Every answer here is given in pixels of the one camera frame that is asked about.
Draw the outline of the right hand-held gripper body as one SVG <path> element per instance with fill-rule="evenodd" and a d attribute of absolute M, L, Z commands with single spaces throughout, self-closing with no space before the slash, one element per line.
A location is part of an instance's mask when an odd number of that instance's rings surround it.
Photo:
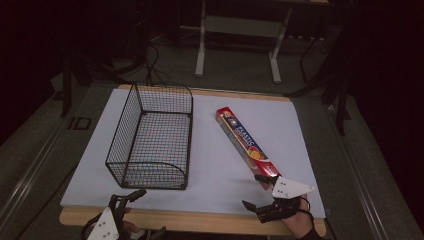
<path fill-rule="evenodd" d="M 287 219 L 299 211 L 299 201 L 302 195 L 315 190 L 310 186 L 278 175 L 272 185 L 271 195 L 274 202 L 256 209 L 256 215 L 261 223 Z"/>

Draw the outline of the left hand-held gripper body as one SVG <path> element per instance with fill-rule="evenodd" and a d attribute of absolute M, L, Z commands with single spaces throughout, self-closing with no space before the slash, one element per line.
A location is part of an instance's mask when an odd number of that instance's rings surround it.
<path fill-rule="evenodd" d="M 107 207 L 86 223 L 86 240 L 122 240 L 122 223 L 127 213 L 126 196 L 112 195 Z"/>

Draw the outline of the red plastic wrap box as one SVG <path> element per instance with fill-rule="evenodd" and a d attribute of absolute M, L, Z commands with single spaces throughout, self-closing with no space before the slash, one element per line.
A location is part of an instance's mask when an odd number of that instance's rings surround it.
<path fill-rule="evenodd" d="M 229 107 L 218 109 L 215 119 L 254 175 L 275 177 L 280 174 Z"/>

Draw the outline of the black wire basket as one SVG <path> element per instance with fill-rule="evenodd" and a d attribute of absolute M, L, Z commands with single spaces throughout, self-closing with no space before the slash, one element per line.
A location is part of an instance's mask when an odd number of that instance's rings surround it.
<path fill-rule="evenodd" d="M 192 124 L 193 96 L 187 87 L 134 84 L 105 165 L 122 188 L 184 190 Z"/>

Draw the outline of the person's left hand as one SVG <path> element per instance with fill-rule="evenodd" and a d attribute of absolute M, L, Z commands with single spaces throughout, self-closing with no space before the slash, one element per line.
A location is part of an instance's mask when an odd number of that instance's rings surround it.
<path fill-rule="evenodd" d="M 138 240 L 145 233 L 144 230 L 126 220 L 122 223 L 122 230 L 124 232 L 122 240 Z"/>

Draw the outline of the person's right hand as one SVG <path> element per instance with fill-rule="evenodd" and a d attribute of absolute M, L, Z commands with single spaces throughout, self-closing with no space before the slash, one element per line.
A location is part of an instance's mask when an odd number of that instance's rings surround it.
<path fill-rule="evenodd" d="M 299 211 L 290 218 L 282 219 L 282 223 L 294 238 L 297 234 L 314 227 L 314 220 L 310 213 L 310 204 L 306 195 L 300 197 Z"/>

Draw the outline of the black stand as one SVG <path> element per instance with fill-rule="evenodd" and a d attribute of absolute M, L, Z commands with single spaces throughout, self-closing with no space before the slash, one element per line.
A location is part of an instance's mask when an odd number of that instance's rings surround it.
<path fill-rule="evenodd" d="M 334 29 L 327 33 L 325 38 L 328 41 L 327 56 L 323 60 L 317 73 L 311 82 L 299 90 L 286 93 L 286 97 L 299 97 L 314 89 L 325 87 L 320 96 L 320 101 L 325 105 L 332 105 L 337 99 L 337 110 L 335 117 L 335 125 L 338 132 L 344 136 L 344 119 L 346 111 L 347 89 L 348 89 L 348 72 L 346 64 L 342 57 L 337 57 L 340 51 L 338 38 L 342 33 L 341 29 Z"/>
<path fill-rule="evenodd" d="M 86 57 L 80 52 L 68 51 L 63 58 L 62 73 L 61 116 L 65 117 L 72 106 L 72 77 L 75 77 L 81 86 L 89 86 L 91 83 Z"/>

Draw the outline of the white metal table frame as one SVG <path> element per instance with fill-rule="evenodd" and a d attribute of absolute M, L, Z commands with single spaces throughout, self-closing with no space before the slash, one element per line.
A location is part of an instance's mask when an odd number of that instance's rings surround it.
<path fill-rule="evenodd" d="M 283 14 L 283 20 L 276 22 L 208 15 L 206 11 L 206 5 L 206 0 L 202 0 L 200 17 L 200 40 L 195 75 L 197 77 L 202 77 L 204 73 L 206 53 L 205 37 L 207 32 L 268 37 L 274 38 L 276 40 L 273 50 L 268 53 L 268 59 L 273 82 L 275 84 L 280 84 L 282 82 L 282 77 L 280 75 L 277 56 L 285 37 L 293 9 L 288 8 Z"/>

